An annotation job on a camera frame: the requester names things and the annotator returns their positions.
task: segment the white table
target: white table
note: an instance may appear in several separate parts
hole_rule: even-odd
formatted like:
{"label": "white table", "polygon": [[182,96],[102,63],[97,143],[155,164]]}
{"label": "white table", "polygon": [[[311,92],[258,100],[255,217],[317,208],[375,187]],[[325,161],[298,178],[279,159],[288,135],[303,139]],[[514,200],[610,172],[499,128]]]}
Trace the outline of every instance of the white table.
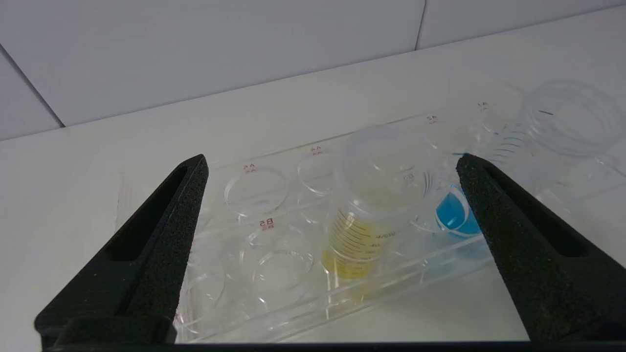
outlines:
{"label": "white table", "polygon": [[[626,7],[613,8],[0,142],[3,350],[39,348],[35,315],[113,234],[123,171],[154,187],[198,153],[234,162],[441,108],[494,81],[624,92],[625,33]],[[302,339],[526,338],[493,265],[347,319]],[[381,328],[363,336],[359,324]]]}

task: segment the transparent cup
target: transparent cup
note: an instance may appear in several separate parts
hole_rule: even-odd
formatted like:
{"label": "transparent cup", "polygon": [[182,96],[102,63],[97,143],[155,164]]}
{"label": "transparent cup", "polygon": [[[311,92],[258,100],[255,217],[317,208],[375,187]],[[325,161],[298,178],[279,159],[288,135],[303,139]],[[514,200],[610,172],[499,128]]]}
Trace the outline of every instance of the transparent cup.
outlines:
{"label": "transparent cup", "polygon": [[336,165],[329,238],[322,264],[340,279],[367,275],[386,243],[411,223],[428,193],[429,148],[397,128],[369,127],[353,134]]}
{"label": "transparent cup", "polygon": [[582,160],[606,152],[625,128],[623,112],[606,93],[586,83],[548,81],[524,99],[519,117],[484,156],[538,194]]}
{"label": "transparent cup", "polygon": [[226,275],[219,260],[218,247],[205,238],[194,238],[175,325],[185,339],[197,338],[217,329],[228,317],[230,301],[224,297]]}
{"label": "transparent cup", "polygon": [[224,190],[226,205],[240,220],[270,214],[287,198],[289,183],[279,170],[251,163]]}
{"label": "transparent cup", "polygon": [[280,231],[280,238],[272,243],[255,243],[258,237],[253,232],[233,236],[221,248],[226,275],[236,286],[233,293],[249,314],[292,303],[307,291],[305,282],[314,264],[312,246],[285,219],[277,218],[274,224],[268,231]]}
{"label": "transparent cup", "polygon": [[298,179],[314,194],[329,195],[332,190],[332,169],[337,159],[337,153],[332,149],[311,147],[298,164]]}

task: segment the yellow liquid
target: yellow liquid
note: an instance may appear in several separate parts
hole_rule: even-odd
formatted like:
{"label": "yellow liquid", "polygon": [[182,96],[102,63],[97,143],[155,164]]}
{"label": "yellow liquid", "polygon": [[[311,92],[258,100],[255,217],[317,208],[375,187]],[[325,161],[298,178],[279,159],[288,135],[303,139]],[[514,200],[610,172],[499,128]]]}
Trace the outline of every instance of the yellow liquid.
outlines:
{"label": "yellow liquid", "polygon": [[372,223],[341,209],[329,227],[330,248],[324,251],[322,264],[329,272],[347,280],[367,275],[383,242],[395,234],[377,232]]}

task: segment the white wall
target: white wall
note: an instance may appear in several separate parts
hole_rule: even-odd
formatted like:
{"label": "white wall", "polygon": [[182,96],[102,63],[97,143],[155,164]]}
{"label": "white wall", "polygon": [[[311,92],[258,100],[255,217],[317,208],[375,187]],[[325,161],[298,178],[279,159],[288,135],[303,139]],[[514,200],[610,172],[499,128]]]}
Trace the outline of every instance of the white wall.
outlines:
{"label": "white wall", "polygon": [[424,0],[4,0],[0,43],[74,125],[412,51],[423,7]]}
{"label": "white wall", "polygon": [[0,49],[0,140],[55,128],[57,121]]}
{"label": "white wall", "polygon": [[428,0],[419,49],[626,4],[626,0]]}

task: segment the small plastic cup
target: small plastic cup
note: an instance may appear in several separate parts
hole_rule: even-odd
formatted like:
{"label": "small plastic cup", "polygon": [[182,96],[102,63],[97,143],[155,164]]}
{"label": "small plastic cup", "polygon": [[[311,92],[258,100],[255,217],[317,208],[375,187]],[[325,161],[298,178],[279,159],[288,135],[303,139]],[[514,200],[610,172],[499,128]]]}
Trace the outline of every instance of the small plastic cup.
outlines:
{"label": "small plastic cup", "polygon": [[237,285],[238,300],[257,314],[298,300],[307,291],[313,267],[311,245],[300,229],[285,225],[285,233],[266,246],[254,237],[233,237],[222,247],[222,262]]}
{"label": "small plastic cup", "polygon": [[332,171],[338,158],[337,152],[332,149],[311,147],[298,164],[298,178],[316,195],[329,195],[332,190]]}
{"label": "small plastic cup", "polygon": [[223,316],[223,293],[226,276],[217,251],[195,251],[190,254],[181,301],[186,312],[177,314],[177,328],[187,339],[197,338],[220,326]]}
{"label": "small plastic cup", "polygon": [[353,134],[334,172],[322,264],[341,279],[369,273],[428,193],[430,148],[389,125]]}

